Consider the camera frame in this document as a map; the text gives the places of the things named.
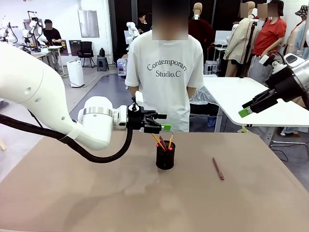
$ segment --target office chair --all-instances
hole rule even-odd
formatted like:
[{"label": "office chair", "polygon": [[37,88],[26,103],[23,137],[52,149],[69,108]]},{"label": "office chair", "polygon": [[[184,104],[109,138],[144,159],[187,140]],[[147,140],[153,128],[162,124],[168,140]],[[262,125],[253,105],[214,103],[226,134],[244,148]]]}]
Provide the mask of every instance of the office chair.
[{"label": "office chair", "polygon": [[94,57],[93,50],[92,50],[92,42],[82,41],[81,42],[81,50],[77,51],[77,55],[80,58],[79,60],[84,58],[83,67],[85,66],[85,59],[86,58],[89,58],[90,65],[91,65],[92,68],[94,68],[96,66],[93,59],[92,59],[92,57]]}]

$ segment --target dark red sweater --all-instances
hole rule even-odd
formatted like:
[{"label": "dark red sweater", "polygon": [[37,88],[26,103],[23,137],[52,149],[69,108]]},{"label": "dark red sweater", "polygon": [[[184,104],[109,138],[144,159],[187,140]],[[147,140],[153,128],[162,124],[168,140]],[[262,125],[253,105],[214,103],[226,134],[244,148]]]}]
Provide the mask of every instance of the dark red sweater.
[{"label": "dark red sweater", "polygon": [[215,33],[206,20],[191,19],[188,29],[189,35],[192,35],[201,43],[203,50],[206,50],[214,42]]}]

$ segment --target gray step stool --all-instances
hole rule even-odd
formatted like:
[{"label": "gray step stool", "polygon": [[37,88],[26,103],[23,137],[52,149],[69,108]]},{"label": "gray step stool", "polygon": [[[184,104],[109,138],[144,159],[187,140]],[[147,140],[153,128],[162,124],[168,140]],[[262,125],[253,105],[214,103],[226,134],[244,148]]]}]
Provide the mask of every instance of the gray step stool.
[{"label": "gray step stool", "polygon": [[108,62],[106,57],[100,57],[98,56],[97,58],[97,71],[103,71],[106,72],[107,70],[109,70],[110,68],[108,67]]}]

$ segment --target person wearing white t-shirt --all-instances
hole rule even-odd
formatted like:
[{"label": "person wearing white t-shirt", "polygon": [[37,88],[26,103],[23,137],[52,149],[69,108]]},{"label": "person wearing white t-shirt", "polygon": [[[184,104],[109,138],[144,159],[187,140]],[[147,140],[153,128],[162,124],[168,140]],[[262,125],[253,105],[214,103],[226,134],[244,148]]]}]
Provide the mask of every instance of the person wearing white t-shirt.
[{"label": "person wearing white t-shirt", "polygon": [[[156,0],[162,3],[158,7],[174,1],[178,4],[178,12],[180,3],[188,2]],[[189,3],[185,4],[183,9],[189,10]],[[171,124],[172,131],[189,132],[189,99],[203,86],[203,50],[198,40],[187,32],[186,40],[177,40],[183,37],[183,17],[188,23],[188,15],[170,11],[165,14],[161,9],[154,30],[133,41],[128,55],[126,85],[133,96],[137,90],[143,93],[145,110],[168,115],[167,120],[158,120],[159,123]]]}]

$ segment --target person in black shirt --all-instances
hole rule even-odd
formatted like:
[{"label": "person in black shirt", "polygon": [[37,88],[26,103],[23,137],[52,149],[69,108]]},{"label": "person in black shirt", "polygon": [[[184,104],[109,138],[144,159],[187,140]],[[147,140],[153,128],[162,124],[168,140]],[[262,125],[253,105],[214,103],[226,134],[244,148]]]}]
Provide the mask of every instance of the person in black shirt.
[{"label": "person in black shirt", "polygon": [[146,22],[146,14],[144,12],[139,13],[139,23],[137,29],[140,34],[150,31],[151,25]]},{"label": "person in black shirt", "polygon": [[61,35],[56,28],[53,28],[53,22],[50,19],[44,21],[45,28],[43,33],[47,38],[50,46],[61,46]]}]

